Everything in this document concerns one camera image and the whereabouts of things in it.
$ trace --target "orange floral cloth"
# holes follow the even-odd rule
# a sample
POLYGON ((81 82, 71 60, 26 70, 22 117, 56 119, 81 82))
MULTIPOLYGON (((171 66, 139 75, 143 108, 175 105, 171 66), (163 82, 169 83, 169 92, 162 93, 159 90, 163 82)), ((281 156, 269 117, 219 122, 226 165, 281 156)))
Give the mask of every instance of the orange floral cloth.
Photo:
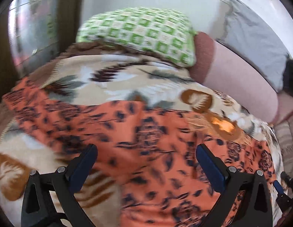
MULTIPOLYGON (((266 142, 249 145, 192 130, 192 112, 146 109, 142 102, 113 101, 81 106, 51 100, 27 78, 3 99, 26 133, 66 157, 88 144, 98 148, 94 168, 122 186, 120 226, 197 227, 219 197, 195 158, 204 143, 227 166, 276 179, 266 142)), ((243 193, 238 194, 224 225, 229 224, 243 193)))

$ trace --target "green checkered pillow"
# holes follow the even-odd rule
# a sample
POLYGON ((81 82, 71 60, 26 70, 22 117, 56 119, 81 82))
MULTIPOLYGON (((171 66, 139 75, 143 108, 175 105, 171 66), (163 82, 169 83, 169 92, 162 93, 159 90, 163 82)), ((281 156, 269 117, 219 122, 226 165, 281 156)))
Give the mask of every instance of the green checkered pillow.
POLYGON ((195 63, 192 26, 187 16, 172 9, 126 8, 97 14, 79 29, 77 42, 104 38, 139 51, 153 51, 178 66, 195 63))

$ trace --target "silver bolt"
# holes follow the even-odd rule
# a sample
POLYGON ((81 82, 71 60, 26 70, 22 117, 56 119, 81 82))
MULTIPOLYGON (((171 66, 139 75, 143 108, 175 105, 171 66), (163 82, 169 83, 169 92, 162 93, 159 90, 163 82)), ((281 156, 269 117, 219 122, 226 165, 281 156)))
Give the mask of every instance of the silver bolt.
POLYGON ((60 167, 57 169, 57 171, 58 171, 59 173, 63 173, 65 170, 66 170, 66 168, 65 168, 64 166, 60 166, 60 167))
POLYGON ((261 171, 261 170, 257 170, 257 174, 258 174, 259 176, 263 176, 263 171, 261 171))
POLYGON ((34 170, 34 169, 32 171, 30 171, 31 176, 33 176, 35 173, 36 173, 36 170, 34 170))
POLYGON ((237 168, 235 168, 234 166, 230 166, 230 167, 229 167, 229 171, 230 171, 231 173, 235 173, 235 172, 237 171, 237 168))

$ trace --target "gray cloth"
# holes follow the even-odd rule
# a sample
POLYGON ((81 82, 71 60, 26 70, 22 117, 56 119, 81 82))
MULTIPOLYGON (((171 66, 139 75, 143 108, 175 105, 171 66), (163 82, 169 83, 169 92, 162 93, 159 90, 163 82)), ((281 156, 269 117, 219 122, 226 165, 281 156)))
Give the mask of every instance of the gray cloth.
POLYGON ((218 40, 255 68, 276 92, 283 89, 288 51, 276 33, 250 8, 230 0, 226 34, 218 40))

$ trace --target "blanket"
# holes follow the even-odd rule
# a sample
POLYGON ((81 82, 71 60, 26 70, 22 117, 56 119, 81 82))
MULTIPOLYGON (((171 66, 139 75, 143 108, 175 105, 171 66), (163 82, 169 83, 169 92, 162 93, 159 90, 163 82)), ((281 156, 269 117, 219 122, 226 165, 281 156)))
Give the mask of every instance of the blanket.
MULTIPOLYGON (((191 113, 196 115, 215 113, 214 125, 209 125, 206 118, 202 119, 203 123, 196 122, 194 117, 190 125, 195 129, 210 127, 214 137, 239 144, 244 143, 244 134, 248 134, 247 139, 252 136, 258 141, 267 141, 277 177, 283 169, 278 143, 266 123, 250 115, 231 97, 195 83, 186 70, 158 59, 121 55, 72 57, 57 65, 55 74, 43 89, 51 99, 72 104, 99 105, 128 100, 143 102, 150 109, 193 111, 191 113), (223 132, 219 128, 221 118, 228 119, 230 130, 223 132), (236 137, 229 137, 229 131, 236 137)), ((22 194, 29 171, 50 173, 70 159, 66 153, 54 152, 24 133, 16 122, 11 123, 0 143, 0 205, 15 226, 20 223, 22 194)), ((271 187, 270 190, 273 208, 277 209, 274 207, 276 193, 271 187)), ((107 174, 95 168, 75 197, 95 225, 118 225, 120 188, 107 174)), ((61 211, 54 194, 53 200, 61 211)))

